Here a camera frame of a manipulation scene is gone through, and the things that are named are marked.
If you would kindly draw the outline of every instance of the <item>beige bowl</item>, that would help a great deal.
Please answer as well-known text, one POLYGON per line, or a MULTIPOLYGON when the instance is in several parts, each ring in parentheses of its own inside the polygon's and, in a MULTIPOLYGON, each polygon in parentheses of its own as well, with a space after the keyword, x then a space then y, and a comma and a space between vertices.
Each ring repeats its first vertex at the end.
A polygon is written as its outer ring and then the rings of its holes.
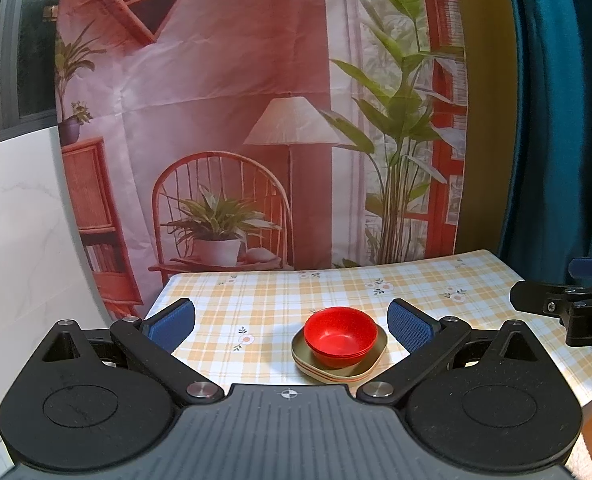
POLYGON ((298 369, 316 381, 325 384, 351 384, 364 381, 376 367, 387 348, 387 332, 378 327, 378 337, 365 358, 346 368, 329 368, 322 364, 305 342, 302 329, 291 340, 291 356, 298 369))

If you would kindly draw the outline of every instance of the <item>window frame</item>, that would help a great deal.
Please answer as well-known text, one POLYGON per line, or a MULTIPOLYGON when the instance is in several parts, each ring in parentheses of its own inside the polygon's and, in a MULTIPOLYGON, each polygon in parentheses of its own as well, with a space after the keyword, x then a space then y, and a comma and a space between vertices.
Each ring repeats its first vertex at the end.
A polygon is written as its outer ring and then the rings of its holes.
POLYGON ((0 0, 0 142, 58 123, 55 105, 50 110, 20 115, 18 40, 22 3, 23 0, 0 0))

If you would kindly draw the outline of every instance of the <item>wooden chair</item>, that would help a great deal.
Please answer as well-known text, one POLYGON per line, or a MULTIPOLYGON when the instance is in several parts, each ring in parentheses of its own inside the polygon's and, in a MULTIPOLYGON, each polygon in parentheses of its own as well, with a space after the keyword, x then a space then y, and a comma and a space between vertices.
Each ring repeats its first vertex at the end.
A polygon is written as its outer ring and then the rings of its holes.
POLYGON ((218 270, 271 270, 289 266, 291 256, 291 209, 282 184, 267 168, 248 158, 230 152, 195 153, 177 160, 158 177, 152 192, 154 237, 157 265, 149 270, 160 272, 163 285, 169 277, 180 272, 201 269, 181 262, 191 257, 192 242, 179 242, 182 233, 172 233, 165 227, 170 221, 181 219, 178 199, 202 200, 199 185, 223 198, 247 199, 265 214, 265 219, 281 227, 263 229, 260 237, 248 237, 247 247, 263 247, 279 257, 278 263, 252 264, 218 270))

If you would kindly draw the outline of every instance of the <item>red bowl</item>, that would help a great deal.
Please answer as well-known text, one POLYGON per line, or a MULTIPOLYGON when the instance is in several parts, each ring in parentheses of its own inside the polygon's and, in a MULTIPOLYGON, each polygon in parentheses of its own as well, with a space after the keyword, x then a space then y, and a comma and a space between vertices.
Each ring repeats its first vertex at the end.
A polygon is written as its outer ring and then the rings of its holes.
POLYGON ((373 319, 361 310, 333 306, 309 317, 305 341, 322 364, 344 368, 362 360, 378 338, 373 319))

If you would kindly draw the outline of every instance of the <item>printed backdrop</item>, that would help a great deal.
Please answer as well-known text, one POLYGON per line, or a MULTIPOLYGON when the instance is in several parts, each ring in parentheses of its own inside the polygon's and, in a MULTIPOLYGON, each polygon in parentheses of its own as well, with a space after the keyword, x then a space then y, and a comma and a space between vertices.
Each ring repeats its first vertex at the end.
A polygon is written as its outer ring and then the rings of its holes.
POLYGON ((105 306, 170 276, 451 254, 458 0, 60 0, 55 89, 105 306))

